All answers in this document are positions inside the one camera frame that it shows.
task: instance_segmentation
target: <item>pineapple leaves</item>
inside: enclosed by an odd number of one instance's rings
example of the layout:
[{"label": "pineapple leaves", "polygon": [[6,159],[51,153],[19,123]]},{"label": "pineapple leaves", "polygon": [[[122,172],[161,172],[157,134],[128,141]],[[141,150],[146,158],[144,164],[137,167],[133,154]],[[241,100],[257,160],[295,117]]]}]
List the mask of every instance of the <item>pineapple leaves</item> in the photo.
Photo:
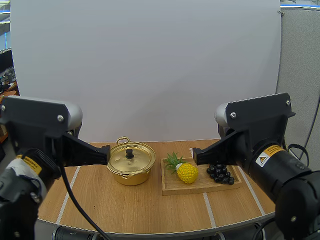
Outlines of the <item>pineapple leaves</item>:
[{"label": "pineapple leaves", "polygon": [[182,156],[180,157],[180,163],[185,164],[187,161],[182,161]]},{"label": "pineapple leaves", "polygon": [[182,163],[185,164],[186,161],[183,161],[183,157],[180,158],[177,157],[178,153],[172,152],[172,155],[167,153],[168,157],[166,161],[168,162],[167,165],[165,165],[165,168],[174,170],[172,173],[176,172],[176,165]]}]

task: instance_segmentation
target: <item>yellow label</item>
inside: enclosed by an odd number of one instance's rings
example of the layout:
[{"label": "yellow label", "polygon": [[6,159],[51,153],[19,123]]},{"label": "yellow label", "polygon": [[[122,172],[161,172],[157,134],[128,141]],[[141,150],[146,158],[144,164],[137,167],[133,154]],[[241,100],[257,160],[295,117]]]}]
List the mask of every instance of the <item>yellow label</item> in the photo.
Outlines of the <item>yellow label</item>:
[{"label": "yellow label", "polygon": [[276,154],[277,152],[284,151],[284,149],[278,145],[272,145],[268,147],[264,152],[271,157],[273,154]]},{"label": "yellow label", "polygon": [[33,171],[35,171],[35,173],[36,173],[37,175],[39,175],[39,173],[41,172],[42,168],[41,168],[35,161],[33,161],[30,157],[27,157],[27,156],[23,159],[23,161],[24,161],[26,164],[28,164],[28,166],[29,166]]}]

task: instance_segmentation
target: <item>warning label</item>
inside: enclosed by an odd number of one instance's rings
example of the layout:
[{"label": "warning label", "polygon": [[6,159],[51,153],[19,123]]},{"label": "warning label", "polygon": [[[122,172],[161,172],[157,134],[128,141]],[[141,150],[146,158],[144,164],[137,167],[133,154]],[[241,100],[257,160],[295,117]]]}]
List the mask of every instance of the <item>warning label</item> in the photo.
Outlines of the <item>warning label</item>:
[{"label": "warning label", "polygon": [[273,154],[276,154],[277,152],[284,151],[284,149],[278,145],[272,145],[268,147],[264,152],[271,157]]},{"label": "warning label", "polygon": [[36,173],[37,175],[39,175],[39,173],[41,172],[42,168],[41,168],[35,161],[33,161],[30,157],[27,157],[27,156],[23,159],[23,161],[24,161],[26,164],[28,164],[28,166],[29,166],[33,171],[35,171],[35,173]]},{"label": "warning label", "polygon": [[261,162],[261,163],[263,163],[263,161],[266,159],[265,156],[260,156],[259,158],[260,158],[260,162]]},{"label": "warning label", "polygon": [[276,154],[277,152],[284,151],[284,149],[278,145],[272,145],[265,149],[260,156],[255,160],[255,162],[260,166],[263,167],[266,162],[269,160],[269,158],[273,155]]}]

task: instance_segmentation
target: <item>wooden cutting board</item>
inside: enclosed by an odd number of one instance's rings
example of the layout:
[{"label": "wooden cutting board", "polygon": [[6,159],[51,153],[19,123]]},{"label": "wooden cutting board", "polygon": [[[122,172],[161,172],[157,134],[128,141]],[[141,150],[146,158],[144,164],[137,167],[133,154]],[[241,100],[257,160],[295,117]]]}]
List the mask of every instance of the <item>wooden cutting board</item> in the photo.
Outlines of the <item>wooden cutting board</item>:
[{"label": "wooden cutting board", "polygon": [[198,194],[229,189],[237,189],[242,186],[242,181],[238,176],[235,166],[227,166],[231,176],[234,177],[234,184],[215,183],[207,173],[208,164],[197,166],[191,157],[184,157],[184,161],[195,166],[198,169],[197,179],[191,183],[184,183],[177,175],[172,173],[172,169],[165,168],[166,158],[161,159],[161,177],[162,177],[162,195],[180,195],[180,194]]}]

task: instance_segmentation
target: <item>pot lid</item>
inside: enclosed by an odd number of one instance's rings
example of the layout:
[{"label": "pot lid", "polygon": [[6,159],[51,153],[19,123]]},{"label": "pot lid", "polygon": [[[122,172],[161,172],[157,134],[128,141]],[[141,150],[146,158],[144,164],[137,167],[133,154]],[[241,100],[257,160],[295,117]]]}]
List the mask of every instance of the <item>pot lid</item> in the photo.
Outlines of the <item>pot lid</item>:
[{"label": "pot lid", "polygon": [[155,160],[156,154],[150,146],[121,137],[116,141],[116,146],[111,148],[107,167],[116,174],[128,175],[142,169],[148,171]]}]

